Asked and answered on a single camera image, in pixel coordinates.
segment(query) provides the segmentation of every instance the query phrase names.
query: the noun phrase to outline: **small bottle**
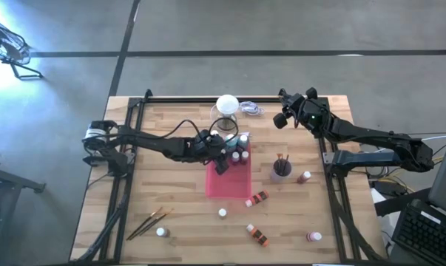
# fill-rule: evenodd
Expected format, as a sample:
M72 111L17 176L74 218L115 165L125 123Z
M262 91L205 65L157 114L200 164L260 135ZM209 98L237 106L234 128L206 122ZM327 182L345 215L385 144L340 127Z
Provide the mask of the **small bottle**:
M225 139L226 140L226 150L228 152L233 152L237 148L237 137L235 137L231 140L232 137L234 137L234 135L229 134L226 136L226 139Z
M155 233L160 237L168 237L170 235L170 231L165 228L157 228Z
M267 198L268 198L267 190L261 191L261 192L255 194L254 196L252 196L250 199L246 200L246 206L251 207L263 200L267 200Z
M239 152L235 151L232 153L231 162L233 165L237 165L239 163Z
M249 138L246 135L241 135L239 140L237 140L237 145L241 147L244 151L247 149L247 145L249 144Z
M316 242L316 241L320 241L322 238L321 233L318 232L311 232L311 233L307 233L306 234L306 239L309 242Z
M303 184L311 178L311 173L309 171L304 172L297 179L297 183Z
M220 217L220 219L225 219L228 216L228 211L225 209L220 209L217 212L217 215Z
M240 154L240 164L245 165L247 164L247 160L249 160L249 152L243 151Z
M268 246L268 239L266 236L263 235L259 229L255 228L252 224L247 225L246 230L251 234L252 237L254 237L259 244L261 244L263 247Z

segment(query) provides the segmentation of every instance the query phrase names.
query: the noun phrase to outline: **gray floor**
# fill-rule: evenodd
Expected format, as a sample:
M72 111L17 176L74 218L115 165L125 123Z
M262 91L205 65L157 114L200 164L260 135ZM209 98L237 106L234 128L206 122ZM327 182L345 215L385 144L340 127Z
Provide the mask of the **gray floor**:
M0 22L40 52L119 51L132 0L0 0ZM142 0L129 46L144 50L440 50L446 0ZM23 191L0 265L65 262L89 167L81 138L101 119L117 58L34 58L21 82L0 64L0 168L47 183ZM118 95L348 95L359 126L446 132L446 55L128 58ZM446 140L428 144L437 149ZM403 174L415 189L435 171Z

